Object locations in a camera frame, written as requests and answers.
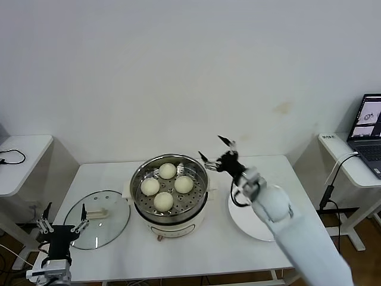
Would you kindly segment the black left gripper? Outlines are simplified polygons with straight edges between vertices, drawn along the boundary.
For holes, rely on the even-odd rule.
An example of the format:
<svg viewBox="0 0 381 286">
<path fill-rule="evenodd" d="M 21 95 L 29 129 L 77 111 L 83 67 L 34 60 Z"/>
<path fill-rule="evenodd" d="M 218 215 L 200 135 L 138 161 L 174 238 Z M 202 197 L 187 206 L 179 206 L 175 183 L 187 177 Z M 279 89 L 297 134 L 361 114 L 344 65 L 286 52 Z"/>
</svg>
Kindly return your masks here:
<svg viewBox="0 0 381 286">
<path fill-rule="evenodd" d="M 42 244 L 49 244 L 48 255 L 44 261 L 66 260 L 71 261 L 70 245 L 80 237 L 80 233 L 89 225 L 87 211 L 82 204 L 81 221 L 77 226 L 54 225 L 48 221 L 52 203 L 49 202 L 42 216 L 37 220 L 37 226 L 42 233 Z"/>
</svg>

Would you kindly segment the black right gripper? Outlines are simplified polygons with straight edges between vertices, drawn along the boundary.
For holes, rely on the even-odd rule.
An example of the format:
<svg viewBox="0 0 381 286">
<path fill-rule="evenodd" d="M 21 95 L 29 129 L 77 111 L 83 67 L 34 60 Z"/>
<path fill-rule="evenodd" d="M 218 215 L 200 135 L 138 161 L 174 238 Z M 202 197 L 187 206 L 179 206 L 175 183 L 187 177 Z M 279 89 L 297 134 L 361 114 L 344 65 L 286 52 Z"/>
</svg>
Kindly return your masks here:
<svg viewBox="0 0 381 286">
<path fill-rule="evenodd" d="M 246 167 L 239 162 L 239 154 L 236 150 L 236 142 L 229 138 L 218 136 L 218 138 L 228 146 L 229 151 L 224 153 L 217 161 L 210 161 L 203 153 L 198 151 L 203 161 L 204 167 L 208 170 L 216 170 L 218 172 L 227 172 L 234 182 L 237 182 L 242 174 L 246 171 Z"/>
</svg>

